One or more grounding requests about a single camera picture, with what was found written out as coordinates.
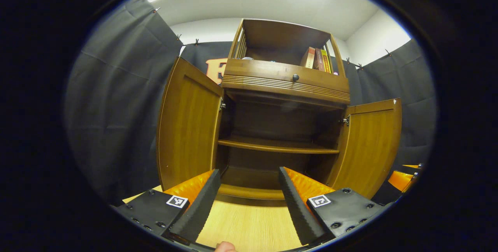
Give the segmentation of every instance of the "white ceiling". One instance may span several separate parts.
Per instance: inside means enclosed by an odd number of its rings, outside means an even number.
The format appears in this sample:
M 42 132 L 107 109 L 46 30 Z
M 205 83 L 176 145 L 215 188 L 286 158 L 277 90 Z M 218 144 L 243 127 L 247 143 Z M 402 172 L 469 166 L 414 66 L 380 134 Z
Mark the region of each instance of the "white ceiling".
M 170 26 L 213 18 L 286 21 L 328 31 L 346 41 L 379 9 L 369 0 L 157 0 Z

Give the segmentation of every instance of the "black curtain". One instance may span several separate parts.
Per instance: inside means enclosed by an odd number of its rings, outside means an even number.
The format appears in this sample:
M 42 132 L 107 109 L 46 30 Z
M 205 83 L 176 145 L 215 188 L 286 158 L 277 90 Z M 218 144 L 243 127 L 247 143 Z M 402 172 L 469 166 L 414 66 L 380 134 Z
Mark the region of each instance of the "black curtain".
M 65 95 L 67 135 L 107 203 L 159 185 L 157 118 L 181 46 L 153 6 L 135 0 L 103 18 L 76 58 Z
M 182 57 L 206 73 L 206 60 L 227 57 L 231 42 L 210 42 L 187 45 Z M 337 70 L 335 57 L 332 65 Z M 416 41 L 411 40 L 392 53 L 369 63 L 363 69 L 343 61 L 350 85 L 351 105 L 402 99 L 402 134 L 393 170 L 416 171 L 402 165 L 425 163 L 432 145 L 436 125 L 437 103 L 430 68 Z M 373 201 L 387 204 L 401 192 L 383 183 Z

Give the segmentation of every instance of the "wooden cabinet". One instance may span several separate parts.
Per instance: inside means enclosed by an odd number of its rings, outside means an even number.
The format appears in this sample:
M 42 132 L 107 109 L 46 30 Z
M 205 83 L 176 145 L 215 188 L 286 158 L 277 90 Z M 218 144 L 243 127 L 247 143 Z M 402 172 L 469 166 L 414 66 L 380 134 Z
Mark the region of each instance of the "wooden cabinet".
M 322 48 L 329 40 L 336 52 L 333 37 L 325 32 L 243 20 L 221 87 L 178 58 L 157 132 L 163 189 L 218 168 L 219 193 L 282 200 L 278 169 L 286 166 L 371 198 L 397 152 L 400 99 L 348 107 L 342 62 L 339 75 L 295 65 L 308 46 Z M 255 59 L 240 59 L 244 56 Z

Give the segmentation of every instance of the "open cabinet door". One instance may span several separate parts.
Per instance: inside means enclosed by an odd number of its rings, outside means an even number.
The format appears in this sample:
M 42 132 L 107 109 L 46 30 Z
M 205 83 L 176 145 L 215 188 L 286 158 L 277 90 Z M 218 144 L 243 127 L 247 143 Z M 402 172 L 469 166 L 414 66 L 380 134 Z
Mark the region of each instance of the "open cabinet door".
M 400 98 L 348 107 L 339 139 L 339 154 L 329 185 L 349 187 L 371 199 L 385 181 L 400 143 Z
M 177 57 L 157 126 L 157 169 L 163 190 L 213 168 L 222 96 L 219 85 Z

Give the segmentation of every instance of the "orange letter sign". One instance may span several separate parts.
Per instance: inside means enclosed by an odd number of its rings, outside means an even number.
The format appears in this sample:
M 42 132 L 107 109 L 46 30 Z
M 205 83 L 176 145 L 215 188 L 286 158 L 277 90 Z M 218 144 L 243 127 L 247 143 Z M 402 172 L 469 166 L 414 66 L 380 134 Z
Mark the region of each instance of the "orange letter sign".
M 223 78 L 224 67 L 226 66 L 226 61 L 228 58 L 224 59 L 208 59 L 206 63 L 208 64 L 208 71 L 206 75 L 218 85 L 221 84 Z

